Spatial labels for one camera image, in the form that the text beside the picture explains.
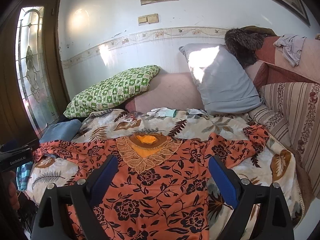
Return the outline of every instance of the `stained glass window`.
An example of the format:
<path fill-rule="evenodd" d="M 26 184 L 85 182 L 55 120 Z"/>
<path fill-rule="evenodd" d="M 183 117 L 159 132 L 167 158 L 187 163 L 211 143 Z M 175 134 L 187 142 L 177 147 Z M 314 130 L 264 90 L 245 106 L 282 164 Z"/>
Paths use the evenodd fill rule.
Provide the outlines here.
<path fill-rule="evenodd" d="M 16 34 L 16 70 L 24 107 L 41 138 L 57 118 L 44 69 L 42 50 L 43 6 L 21 9 Z"/>

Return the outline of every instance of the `blue towel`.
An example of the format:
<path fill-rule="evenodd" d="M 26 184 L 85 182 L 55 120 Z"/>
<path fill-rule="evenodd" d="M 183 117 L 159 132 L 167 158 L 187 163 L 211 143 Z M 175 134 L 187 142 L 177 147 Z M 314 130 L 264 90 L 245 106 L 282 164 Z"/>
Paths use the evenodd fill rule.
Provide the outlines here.
<path fill-rule="evenodd" d="M 71 120 L 69 122 L 61 122 L 50 125 L 45 131 L 40 143 L 51 142 L 54 140 L 63 140 L 71 142 L 74 136 L 78 133 L 82 123 L 77 120 Z M 28 162 L 17 168 L 17 186 L 18 190 L 25 191 L 27 189 L 27 183 L 29 175 L 32 169 L 33 162 Z"/>
<path fill-rule="evenodd" d="M 23 164 L 17 168 L 17 186 L 18 190 L 25 191 L 27 189 L 27 183 L 29 175 L 32 169 L 33 161 Z"/>

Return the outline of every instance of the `light switch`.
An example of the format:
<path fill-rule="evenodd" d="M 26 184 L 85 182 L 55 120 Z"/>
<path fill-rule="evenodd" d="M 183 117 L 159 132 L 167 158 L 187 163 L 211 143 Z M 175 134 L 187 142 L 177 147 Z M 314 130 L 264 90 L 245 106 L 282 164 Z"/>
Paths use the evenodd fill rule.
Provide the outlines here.
<path fill-rule="evenodd" d="M 158 23 L 158 22 L 159 22 L 159 16 L 157 13 L 138 17 L 139 26 L 145 25 L 145 24 L 151 24 L 151 23 Z"/>

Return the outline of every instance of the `bed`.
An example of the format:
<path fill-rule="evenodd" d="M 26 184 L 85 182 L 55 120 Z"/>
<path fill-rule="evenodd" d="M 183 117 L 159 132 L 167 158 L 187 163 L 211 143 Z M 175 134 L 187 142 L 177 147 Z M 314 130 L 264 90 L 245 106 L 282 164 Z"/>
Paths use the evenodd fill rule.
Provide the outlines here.
<path fill-rule="evenodd" d="M 246 139 L 242 129 L 252 122 L 248 114 L 209 116 L 191 115 L 186 111 L 177 111 L 173 117 L 150 117 L 141 112 L 128 112 L 121 109 L 109 109 L 93 112 L 83 122 L 79 133 L 72 142 L 90 142 L 118 138 L 134 132 L 162 133 L 175 138 L 204 141 L 211 132 L 224 138 Z M 271 137 L 262 153 L 244 160 L 233 170 L 240 178 L 248 178 L 253 184 L 269 186 L 277 181 L 284 192 L 292 221 L 297 226 L 304 216 L 304 203 L 295 172 L 295 158 L 277 140 Z M 40 203 L 45 187 L 54 182 L 57 186 L 71 185 L 78 172 L 78 165 L 62 158 L 44 157 L 35 163 L 27 185 L 27 195 L 37 204 Z M 232 208 L 228 206 L 212 179 L 207 182 L 209 239 L 214 240 L 228 221 Z M 248 239 L 253 229 L 259 205 L 255 205 L 243 239 Z M 81 239 L 81 230 L 77 233 Z"/>

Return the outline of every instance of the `floral wall border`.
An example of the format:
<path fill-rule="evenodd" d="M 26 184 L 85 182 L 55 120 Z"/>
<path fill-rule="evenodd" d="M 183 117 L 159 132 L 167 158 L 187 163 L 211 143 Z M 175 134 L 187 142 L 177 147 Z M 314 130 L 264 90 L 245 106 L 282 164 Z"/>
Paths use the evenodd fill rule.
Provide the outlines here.
<path fill-rule="evenodd" d="M 144 31 L 139 33 L 133 33 L 128 36 L 119 37 L 106 41 L 90 49 L 87 49 L 78 55 L 62 61 L 62 68 L 68 68 L 91 57 L 100 55 L 99 47 L 104 45 L 109 50 L 119 49 L 122 47 L 139 44 L 148 41 L 159 41 L 166 39 L 176 38 L 221 38 L 224 39 L 224 35 L 228 29 L 216 28 L 216 27 L 174 27 L 156 29 L 150 31 Z"/>

